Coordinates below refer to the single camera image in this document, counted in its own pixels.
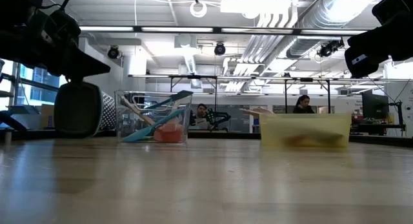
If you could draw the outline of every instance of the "storage bin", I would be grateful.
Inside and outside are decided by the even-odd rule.
[[[350,114],[261,114],[261,144],[279,147],[347,147]]]
[[[170,96],[173,94],[176,93],[116,91],[118,140],[185,143],[188,139],[192,95],[187,95],[177,101],[170,101]],[[152,108],[152,106],[164,101],[168,102]],[[175,117],[162,121],[171,115],[175,115]]]

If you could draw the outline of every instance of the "table surface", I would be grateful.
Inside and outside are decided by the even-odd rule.
[[[110,137],[13,144],[0,153],[2,224],[413,222],[406,148]]]

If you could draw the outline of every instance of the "dark hair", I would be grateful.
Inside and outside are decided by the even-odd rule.
[[[297,100],[296,107],[300,104],[300,102],[304,101],[305,99],[310,99],[310,97],[307,95],[302,95],[301,97],[299,97]]]
[[[204,105],[204,104],[199,104],[199,105],[198,105],[198,108],[199,108],[199,107],[204,107],[205,109],[208,109],[208,107],[207,107],[206,105]]]

